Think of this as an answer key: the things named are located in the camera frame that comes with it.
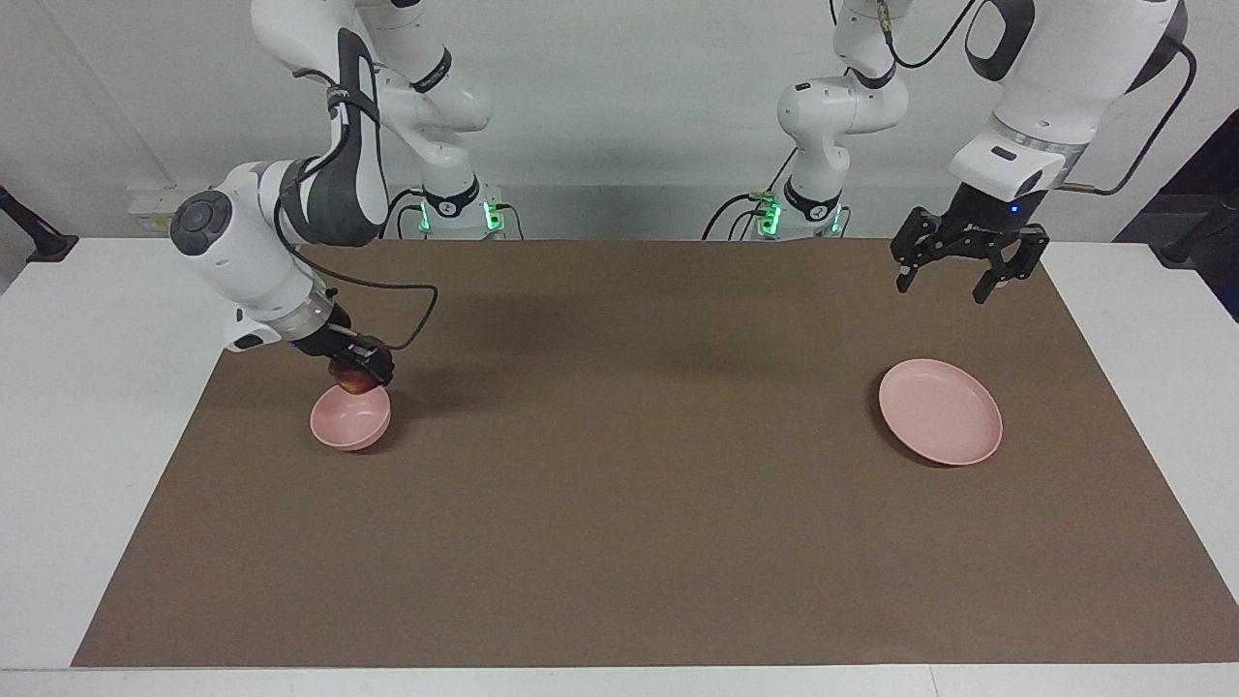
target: brown tabletop surface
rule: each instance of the brown tabletop surface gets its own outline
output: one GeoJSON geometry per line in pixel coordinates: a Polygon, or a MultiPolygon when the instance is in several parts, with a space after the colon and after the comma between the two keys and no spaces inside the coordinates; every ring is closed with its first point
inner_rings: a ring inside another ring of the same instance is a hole
{"type": "MultiPolygon", "coordinates": [[[[980,265],[900,295],[876,240],[312,254],[442,287],[390,432],[328,451],[323,363],[224,355],[74,665],[1239,661],[1239,608],[1043,271],[976,306],[980,265]],[[914,358],[992,391],[991,461],[890,436],[877,385],[914,358]]],[[[425,302],[339,298],[390,340],[425,302]]]]}

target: black cable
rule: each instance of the black cable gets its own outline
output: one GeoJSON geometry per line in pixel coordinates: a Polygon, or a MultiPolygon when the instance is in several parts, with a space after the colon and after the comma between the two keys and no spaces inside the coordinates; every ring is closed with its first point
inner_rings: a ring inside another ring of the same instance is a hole
{"type": "Polygon", "coordinates": [[[741,201],[748,201],[752,198],[751,193],[741,193],[738,196],[732,196],[726,203],[719,206],[719,209],[714,212],[714,217],[710,218],[709,224],[705,225],[705,232],[701,233],[701,241],[710,239],[710,230],[714,229],[714,224],[719,222],[719,218],[727,212],[727,208],[740,203],[741,201]]]}
{"type": "Polygon", "coordinates": [[[1165,38],[1175,46],[1176,51],[1178,51],[1184,58],[1187,58],[1187,78],[1183,80],[1183,88],[1178,90],[1178,95],[1175,98],[1175,102],[1171,103],[1170,109],[1166,109],[1166,114],[1162,116],[1161,121],[1157,123],[1157,128],[1154,129],[1152,135],[1149,136],[1149,140],[1145,141],[1145,146],[1140,150],[1140,154],[1136,155],[1136,160],[1131,162],[1131,167],[1127,170],[1127,173],[1123,176],[1123,180],[1120,180],[1118,186],[1115,186],[1114,188],[1098,188],[1095,184],[1092,183],[1068,182],[1059,186],[1058,187],[1059,191],[1070,191],[1073,193],[1092,193],[1094,196],[1114,196],[1115,193],[1123,191],[1124,187],[1126,187],[1127,183],[1131,182],[1131,177],[1136,176],[1136,170],[1139,170],[1140,165],[1144,163],[1145,157],[1154,149],[1154,145],[1157,142],[1157,139],[1161,137],[1162,130],[1165,130],[1170,120],[1175,118],[1175,113],[1183,104],[1183,100],[1187,99],[1187,94],[1192,90],[1192,85],[1196,84],[1196,73],[1199,67],[1196,59],[1196,53],[1193,53],[1191,48],[1183,46],[1182,42],[1176,40],[1173,36],[1170,36],[1168,33],[1166,35],[1165,38]]]}
{"type": "Polygon", "coordinates": [[[430,317],[435,313],[435,307],[439,306],[439,286],[429,284],[429,282],[383,282],[383,281],[375,281],[375,280],[366,280],[363,277],[351,276],[351,275],[339,272],[337,270],[330,269],[330,267],[327,267],[327,266],[325,266],[325,265],[322,265],[322,264],[320,264],[317,261],[310,259],[309,256],[306,256],[301,251],[299,251],[297,248],[294,246],[292,243],[289,241],[289,238],[284,234],[284,223],[280,220],[280,213],[284,209],[284,196],[286,196],[289,193],[296,193],[297,197],[300,197],[301,196],[301,184],[305,183],[305,181],[307,178],[310,178],[311,176],[313,176],[315,173],[318,173],[320,171],[322,171],[327,165],[330,165],[332,161],[336,160],[336,157],[339,156],[339,154],[344,149],[344,144],[348,141],[348,134],[349,134],[349,124],[344,123],[341,126],[339,141],[336,142],[336,146],[332,147],[331,151],[327,152],[327,155],[325,155],[323,157],[321,157],[317,162],[315,162],[315,165],[312,167],[306,167],[306,163],[309,162],[309,160],[306,160],[305,162],[302,162],[301,163],[302,168],[297,173],[297,176],[294,177],[292,181],[289,182],[289,184],[286,187],[284,187],[280,191],[280,193],[276,196],[276,198],[275,198],[275,208],[274,208],[274,213],[271,215],[273,219],[275,220],[275,236],[278,236],[280,239],[280,243],[284,244],[284,248],[287,249],[289,253],[292,254],[294,258],[296,258],[297,260],[300,260],[302,264],[310,266],[311,269],[313,269],[313,270],[316,270],[316,271],[318,271],[318,272],[321,272],[321,274],[323,274],[326,276],[333,277],[336,280],[341,280],[341,281],[344,281],[344,282],[351,282],[353,285],[358,285],[358,286],[362,286],[362,287],[374,287],[374,288],[379,288],[379,290],[425,290],[425,291],[430,291],[431,292],[430,303],[426,306],[426,312],[422,314],[421,321],[418,322],[418,326],[413,329],[413,334],[409,336],[409,339],[405,340],[404,343],[400,343],[399,345],[392,345],[389,343],[384,343],[384,347],[387,347],[388,350],[392,350],[392,352],[404,352],[405,348],[413,345],[413,342],[418,339],[418,336],[420,336],[421,332],[422,332],[422,329],[426,328],[426,324],[430,322],[430,317]]]}
{"type": "Polygon", "coordinates": [[[322,80],[326,82],[328,87],[339,87],[338,82],[331,79],[331,76],[328,76],[322,71],[316,71],[313,68],[301,68],[297,71],[292,71],[294,79],[301,79],[304,77],[310,77],[310,76],[322,78],[322,80]]]}
{"type": "MultiPolygon", "coordinates": [[[[783,160],[783,166],[778,168],[778,173],[776,173],[774,178],[771,180],[771,184],[766,187],[766,193],[773,193],[774,192],[774,184],[778,183],[779,177],[783,176],[783,172],[786,172],[787,167],[792,163],[792,160],[795,157],[795,151],[797,150],[798,150],[797,147],[793,147],[792,151],[788,152],[787,160],[783,160]]],[[[762,209],[761,202],[758,202],[756,206],[753,206],[753,210],[752,210],[753,212],[753,217],[748,218],[748,224],[745,225],[745,232],[740,235],[740,241],[743,241],[745,238],[748,236],[748,230],[750,230],[750,228],[752,228],[753,220],[757,219],[757,213],[760,213],[761,209],[762,209]]]]}
{"type": "Polygon", "coordinates": [[[512,203],[499,203],[498,206],[494,207],[494,209],[496,210],[512,210],[512,214],[517,218],[517,234],[519,234],[520,239],[524,240],[525,239],[525,227],[523,224],[520,224],[520,210],[518,210],[517,207],[513,206],[512,203]]]}
{"type": "MultiPolygon", "coordinates": [[[[409,207],[406,206],[406,207],[401,208],[399,214],[395,212],[395,208],[396,208],[396,206],[400,204],[400,199],[404,198],[405,196],[421,196],[421,197],[425,197],[426,192],[421,191],[420,188],[405,188],[400,193],[396,193],[395,198],[393,198],[392,202],[388,203],[388,223],[392,222],[392,215],[396,217],[395,235],[399,239],[404,239],[404,234],[400,233],[400,214],[404,214],[404,212],[408,210],[409,207]]],[[[383,232],[379,233],[379,239],[385,239],[385,238],[387,238],[387,225],[383,225],[383,232]]]]}
{"type": "Polygon", "coordinates": [[[745,219],[746,217],[753,218],[756,215],[757,213],[753,210],[745,210],[743,213],[736,215],[736,219],[731,223],[731,229],[727,230],[727,241],[731,241],[732,239],[736,238],[736,228],[740,227],[740,220],[745,219]]]}
{"type": "Polygon", "coordinates": [[[375,288],[379,288],[379,290],[429,290],[430,291],[430,293],[431,293],[430,295],[430,303],[426,306],[426,312],[421,316],[421,321],[418,322],[418,326],[413,329],[413,333],[409,336],[408,340],[405,340],[404,343],[400,343],[399,345],[393,345],[390,343],[384,343],[383,344],[390,352],[404,352],[405,348],[413,345],[413,342],[416,340],[419,336],[421,336],[422,329],[425,329],[426,324],[430,323],[430,317],[435,313],[435,307],[439,306],[439,286],[434,285],[434,284],[429,284],[429,282],[383,282],[383,281],[377,281],[377,280],[366,280],[363,277],[351,276],[348,274],[343,274],[343,272],[339,272],[337,270],[330,269],[330,267],[327,267],[327,266],[325,266],[325,265],[322,265],[322,264],[320,264],[317,261],[307,258],[305,254],[302,254],[301,251],[299,251],[296,249],[296,246],[292,245],[292,243],[289,241],[289,238],[285,236],[285,234],[284,234],[284,224],[280,223],[280,212],[282,210],[282,208],[284,208],[284,202],[282,201],[276,201],[275,202],[275,235],[278,238],[280,238],[280,243],[284,244],[284,248],[287,249],[290,254],[292,254],[297,260],[300,260],[302,264],[310,266],[311,269],[313,269],[313,270],[316,270],[316,271],[318,271],[318,272],[321,272],[321,274],[323,274],[326,276],[331,276],[331,277],[333,277],[336,280],[342,280],[344,282],[351,282],[353,285],[359,285],[362,287],[375,287],[375,288]]]}
{"type": "Polygon", "coordinates": [[[392,199],[392,203],[388,204],[388,217],[392,217],[392,213],[395,212],[396,206],[400,204],[400,201],[405,196],[418,196],[419,198],[425,198],[426,192],[420,188],[405,188],[400,193],[396,193],[395,198],[392,199]]]}
{"type": "Polygon", "coordinates": [[[405,206],[400,208],[400,212],[395,214],[395,236],[396,239],[404,239],[404,214],[409,210],[421,210],[421,206],[405,206]]]}
{"type": "Polygon", "coordinates": [[[934,58],[938,57],[939,53],[942,53],[942,50],[947,47],[947,43],[950,42],[950,38],[955,36],[957,31],[959,31],[959,26],[964,24],[965,19],[968,19],[968,12],[970,12],[973,7],[976,6],[976,0],[968,0],[968,5],[964,6],[964,10],[959,14],[959,17],[955,19],[955,24],[950,25],[950,30],[947,31],[947,36],[942,37],[942,41],[938,43],[938,47],[934,48],[932,53],[929,53],[928,58],[918,61],[916,63],[909,63],[904,61],[900,56],[900,52],[895,50],[895,31],[891,27],[890,7],[887,6],[886,0],[877,0],[877,4],[882,10],[880,15],[885,17],[885,20],[880,21],[882,24],[882,35],[886,37],[886,46],[891,50],[891,57],[895,58],[895,62],[900,67],[914,71],[917,68],[923,68],[928,66],[930,62],[933,62],[934,58]]]}

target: pink bowl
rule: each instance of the pink bowl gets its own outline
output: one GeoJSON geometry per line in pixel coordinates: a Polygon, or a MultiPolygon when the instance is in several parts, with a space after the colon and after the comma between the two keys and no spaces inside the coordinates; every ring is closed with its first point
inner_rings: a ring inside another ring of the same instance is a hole
{"type": "Polygon", "coordinates": [[[1002,443],[1002,415],[994,396],[966,373],[919,359],[891,369],[878,391],[895,436],[935,463],[984,463],[1002,443]]]}
{"type": "Polygon", "coordinates": [[[378,443],[392,425],[392,399],[377,387],[366,395],[349,395],[332,387],[310,412],[310,431],[323,446],[344,453],[364,451],[378,443]]]}

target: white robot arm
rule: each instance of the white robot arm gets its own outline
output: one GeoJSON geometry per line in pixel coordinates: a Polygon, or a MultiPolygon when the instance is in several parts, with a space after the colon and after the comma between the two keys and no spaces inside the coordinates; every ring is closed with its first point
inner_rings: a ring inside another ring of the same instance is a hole
{"type": "Polygon", "coordinates": [[[332,375],[349,391],[392,381],[389,347],[352,331],[332,291],[291,248],[361,246],[380,234],[389,215],[380,124],[418,154],[426,199],[451,203],[444,219],[487,227],[477,219],[489,213],[483,184],[456,132],[486,125],[489,94],[427,35],[422,1],[253,0],[259,42],[294,76],[326,84],[331,150],[242,165],[177,210],[172,241],[197,275],[238,305],[230,350],[291,340],[311,357],[331,358],[332,375]],[[380,111],[387,102],[390,113],[380,111]]]}
{"type": "Polygon", "coordinates": [[[950,163],[963,183],[947,213],[916,208],[895,236],[898,288],[906,292],[921,267],[944,256],[990,262],[973,291],[978,302],[1028,277],[1049,243],[1043,228],[1028,224],[1032,214],[1049,191],[1092,189],[1064,186],[1067,176],[1111,104],[1177,53],[1191,56],[1186,32],[1182,0],[986,0],[968,56],[978,74],[1002,84],[1002,99],[950,163]],[[986,32],[983,51],[976,45],[986,32]],[[1005,254],[1012,244],[1016,253],[1005,254]]]}
{"type": "MultiPolygon", "coordinates": [[[[911,4],[888,2],[893,33],[898,33],[911,4]]],[[[778,194],[779,223],[762,225],[758,234],[792,239],[821,233],[836,212],[851,167],[839,136],[893,128],[907,113],[908,88],[886,45],[881,9],[877,0],[846,0],[834,48],[847,72],[802,82],[779,99],[779,125],[795,140],[797,150],[792,176],[778,194]]]]}

